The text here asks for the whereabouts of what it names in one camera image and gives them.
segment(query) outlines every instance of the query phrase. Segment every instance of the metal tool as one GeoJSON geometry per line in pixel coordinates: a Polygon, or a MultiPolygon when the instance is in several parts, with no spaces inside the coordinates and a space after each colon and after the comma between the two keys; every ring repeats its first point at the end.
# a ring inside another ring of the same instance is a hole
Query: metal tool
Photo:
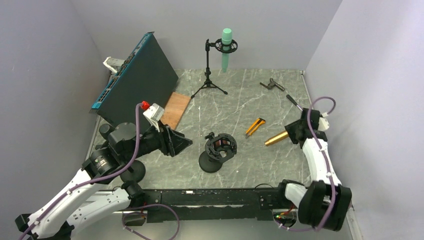
{"type": "Polygon", "coordinates": [[[245,137],[250,137],[262,124],[266,123],[265,119],[258,118],[254,123],[249,127],[249,129],[246,131],[245,137]]]}
{"type": "Polygon", "coordinates": [[[206,173],[218,172],[223,163],[237,154],[237,142],[230,134],[220,133],[215,136],[215,133],[211,132],[204,139],[207,139],[207,142],[204,145],[204,152],[199,156],[198,164],[206,173]]]}
{"type": "Polygon", "coordinates": [[[259,84],[264,86],[265,88],[267,88],[269,90],[273,89],[273,87],[277,87],[279,90],[281,90],[283,92],[284,92],[284,90],[286,90],[283,86],[281,86],[276,81],[274,81],[274,79],[272,77],[269,79],[268,85],[265,85],[262,82],[260,82],[259,84]]]}
{"type": "Polygon", "coordinates": [[[282,131],[279,134],[269,138],[268,140],[265,141],[265,146],[270,146],[273,144],[276,144],[284,139],[286,139],[289,136],[289,133],[287,131],[282,131]]]}
{"type": "Polygon", "coordinates": [[[290,102],[292,102],[298,109],[300,109],[301,111],[303,111],[303,107],[301,107],[296,101],[295,99],[290,96],[289,94],[286,95],[287,99],[290,100],[290,102]]]}

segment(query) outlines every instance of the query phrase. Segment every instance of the gray marble floor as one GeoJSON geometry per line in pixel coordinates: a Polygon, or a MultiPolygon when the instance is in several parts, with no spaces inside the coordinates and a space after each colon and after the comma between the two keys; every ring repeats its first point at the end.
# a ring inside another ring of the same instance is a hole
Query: gray marble floor
{"type": "MultiPolygon", "coordinates": [[[[176,92],[191,96],[204,82],[204,69],[178,69],[176,92]]],[[[213,70],[210,79],[228,92],[204,89],[189,103],[177,131],[193,140],[175,157],[154,151],[140,157],[146,166],[146,176],[139,183],[145,189],[251,188],[266,183],[277,186],[283,179],[303,183],[310,181],[308,162],[299,145],[289,139],[266,147],[264,141],[297,120],[301,111],[286,99],[290,94],[301,106],[309,99],[298,70],[228,69],[226,73],[213,70]],[[268,90],[274,78],[286,88],[285,92],[268,90]],[[248,127],[257,119],[266,123],[249,138],[248,127]],[[205,135],[214,132],[232,135],[237,142],[237,154],[216,173],[203,172],[198,159],[205,149],[205,135]]],[[[96,135],[94,144],[101,136],[96,135]]],[[[108,188],[122,184],[118,177],[108,188]]]]}

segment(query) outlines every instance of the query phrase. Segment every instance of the orange utility knife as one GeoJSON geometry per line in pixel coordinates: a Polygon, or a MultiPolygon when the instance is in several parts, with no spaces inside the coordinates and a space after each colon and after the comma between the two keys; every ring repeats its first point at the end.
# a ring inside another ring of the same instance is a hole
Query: orange utility knife
{"type": "Polygon", "coordinates": [[[254,123],[249,127],[249,129],[246,131],[245,137],[250,137],[262,124],[266,123],[265,119],[258,118],[254,123]]]}

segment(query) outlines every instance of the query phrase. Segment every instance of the round black base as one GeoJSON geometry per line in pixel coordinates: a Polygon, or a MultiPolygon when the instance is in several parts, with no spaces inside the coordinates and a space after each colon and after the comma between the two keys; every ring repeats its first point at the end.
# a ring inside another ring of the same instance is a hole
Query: round black base
{"type": "Polygon", "coordinates": [[[130,167],[132,170],[127,169],[120,175],[120,179],[125,183],[128,181],[140,182],[146,175],[145,165],[138,160],[135,160],[130,167]]]}
{"type": "Polygon", "coordinates": [[[209,174],[213,174],[218,172],[223,166],[223,164],[217,161],[211,161],[208,157],[208,154],[204,151],[200,154],[199,166],[203,171],[209,174]]]}

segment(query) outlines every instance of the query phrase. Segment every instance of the red cap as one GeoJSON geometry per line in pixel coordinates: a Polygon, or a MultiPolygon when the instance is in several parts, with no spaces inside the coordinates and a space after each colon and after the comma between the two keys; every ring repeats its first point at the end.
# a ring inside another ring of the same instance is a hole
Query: red cap
{"type": "Polygon", "coordinates": [[[144,111],[146,111],[149,107],[150,107],[150,104],[149,104],[148,102],[143,101],[143,102],[141,103],[141,108],[142,108],[144,111]]]}

